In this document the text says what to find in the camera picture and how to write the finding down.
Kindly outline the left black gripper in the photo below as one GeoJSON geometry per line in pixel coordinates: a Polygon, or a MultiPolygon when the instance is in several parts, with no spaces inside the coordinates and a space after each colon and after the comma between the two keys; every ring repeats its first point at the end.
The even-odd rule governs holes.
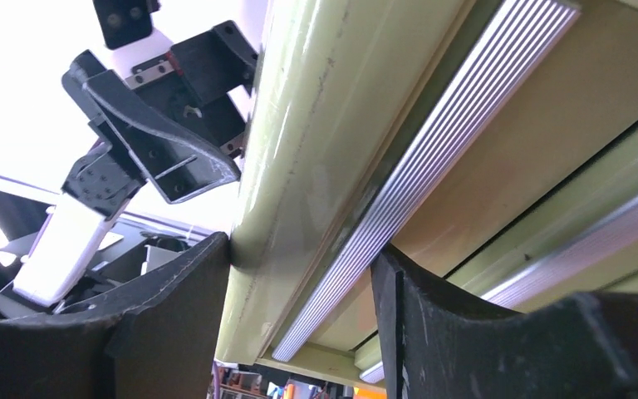
{"type": "Polygon", "coordinates": [[[233,21],[175,43],[123,79],[90,52],[62,78],[100,144],[76,173],[144,176],[169,204],[236,182],[246,122],[229,93],[252,92],[258,53],[233,21]]]}

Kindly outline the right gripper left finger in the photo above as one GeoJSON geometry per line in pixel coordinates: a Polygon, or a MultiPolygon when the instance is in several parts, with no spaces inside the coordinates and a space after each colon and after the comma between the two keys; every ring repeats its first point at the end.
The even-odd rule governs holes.
{"type": "Polygon", "coordinates": [[[69,307],[0,320],[0,398],[203,398],[230,270],[217,232],[69,307]]]}

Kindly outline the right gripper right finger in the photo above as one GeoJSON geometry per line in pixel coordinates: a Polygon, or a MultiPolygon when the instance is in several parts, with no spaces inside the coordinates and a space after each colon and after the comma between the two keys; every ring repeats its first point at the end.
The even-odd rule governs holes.
{"type": "Polygon", "coordinates": [[[390,398],[638,398],[638,294],[575,293],[518,313],[392,245],[371,285],[390,398]]]}

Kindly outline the green drawer cabinet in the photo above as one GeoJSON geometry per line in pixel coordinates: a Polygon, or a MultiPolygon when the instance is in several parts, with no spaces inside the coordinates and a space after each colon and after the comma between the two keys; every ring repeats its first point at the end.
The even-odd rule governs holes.
{"type": "Polygon", "coordinates": [[[385,388],[392,245],[531,313],[638,294],[638,1],[275,1],[216,349],[385,388]]]}

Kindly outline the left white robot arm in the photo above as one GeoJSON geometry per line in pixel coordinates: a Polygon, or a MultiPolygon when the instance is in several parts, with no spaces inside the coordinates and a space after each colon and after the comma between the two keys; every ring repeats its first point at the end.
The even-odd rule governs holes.
{"type": "Polygon", "coordinates": [[[239,180],[246,124],[230,92],[253,85],[258,53],[227,20],[135,66],[128,78],[91,52],[61,84],[99,142],[78,159],[26,263],[0,292],[8,318],[59,305],[144,185],[180,204],[239,180]]]}

